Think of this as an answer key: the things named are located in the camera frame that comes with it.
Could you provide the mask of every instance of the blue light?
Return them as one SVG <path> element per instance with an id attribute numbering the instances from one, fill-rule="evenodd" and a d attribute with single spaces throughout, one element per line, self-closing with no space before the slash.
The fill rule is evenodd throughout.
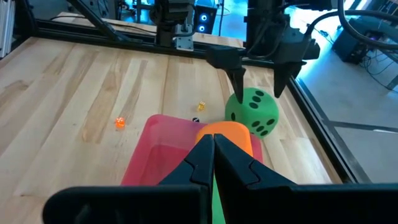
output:
<path id="1" fill-rule="evenodd" d="M 198 26 L 199 32 L 204 32 L 206 30 L 206 27 L 204 25 Z"/>
<path id="2" fill-rule="evenodd" d="M 207 22 L 208 18 L 209 17 L 208 17 L 208 15 L 206 13 L 202 13 L 200 15 L 200 22 Z"/>

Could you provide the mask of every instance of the wood grain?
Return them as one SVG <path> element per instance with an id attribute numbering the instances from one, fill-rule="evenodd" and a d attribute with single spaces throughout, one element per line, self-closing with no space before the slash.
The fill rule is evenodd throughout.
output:
<path id="1" fill-rule="evenodd" d="M 245 86 L 272 94 L 272 70 L 246 68 Z M 30 38 L 0 61 L 0 220 L 40 223 L 58 190 L 119 185 L 147 118 L 220 121 L 232 92 L 204 60 Z M 340 183 L 290 91 L 275 100 L 280 121 L 262 141 L 265 165 L 298 184 Z"/>

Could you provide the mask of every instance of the wooden table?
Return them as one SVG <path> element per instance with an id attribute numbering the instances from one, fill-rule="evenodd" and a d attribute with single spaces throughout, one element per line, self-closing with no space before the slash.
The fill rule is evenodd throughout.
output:
<path id="1" fill-rule="evenodd" d="M 272 94 L 272 70 L 246 68 L 245 86 Z M 0 61 L 1 223 L 40 223 L 44 202 L 66 187 L 119 185 L 148 117 L 221 121 L 232 92 L 225 73 L 204 60 L 28 39 Z M 289 89 L 276 102 L 280 120 L 262 141 L 264 163 L 298 184 L 340 183 Z M 118 116 L 123 131 L 115 130 Z"/>

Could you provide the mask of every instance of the red plastic tray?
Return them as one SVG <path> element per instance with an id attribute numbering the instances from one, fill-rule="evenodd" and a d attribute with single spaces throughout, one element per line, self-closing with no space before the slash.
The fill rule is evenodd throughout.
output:
<path id="1" fill-rule="evenodd" d="M 205 123 L 161 114 L 151 116 L 124 174 L 122 185 L 157 185 L 195 146 L 197 132 Z M 253 157 L 262 161 L 261 143 L 251 135 Z"/>

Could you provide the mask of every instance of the floor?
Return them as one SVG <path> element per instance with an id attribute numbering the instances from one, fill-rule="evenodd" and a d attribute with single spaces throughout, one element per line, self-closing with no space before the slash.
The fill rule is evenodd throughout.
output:
<path id="1" fill-rule="evenodd" d="M 65 11 L 67 6 L 58 0 L 30 0 L 30 3 L 34 6 L 36 17 L 47 19 Z M 243 17 L 246 15 L 246 3 L 247 0 L 226 0 L 222 36 L 245 40 Z M 91 8 L 98 12 L 96 5 Z M 292 16 L 292 26 L 301 31 L 319 15 L 318 12 L 300 9 L 289 9 L 287 12 Z M 134 21 L 126 12 L 123 19 Z M 150 23 L 145 11 L 142 21 Z M 219 25 L 220 16 L 217 16 L 213 34 L 218 34 Z M 333 17 L 321 21 L 317 29 L 327 31 L 331 39 L 336 39 L 338 25 L 338 19 Z M 359 181 L 398 182 L 398 94 L 380 86 L 360 66 L 343 63 L 331 50 L 329 41 L 318 32 L 313 33 L 313 38 L 322 48 L 320 57 L 308 61 L 297 81 L 322 116 L 330 134 L 339 142 Z M 371 69 L 380 71 L 389 63 L 388 59 L 375 62 Z M 395 71 L 397 65 L 393 64 L 376 78 L 386 84 L 396 75 Z"/>

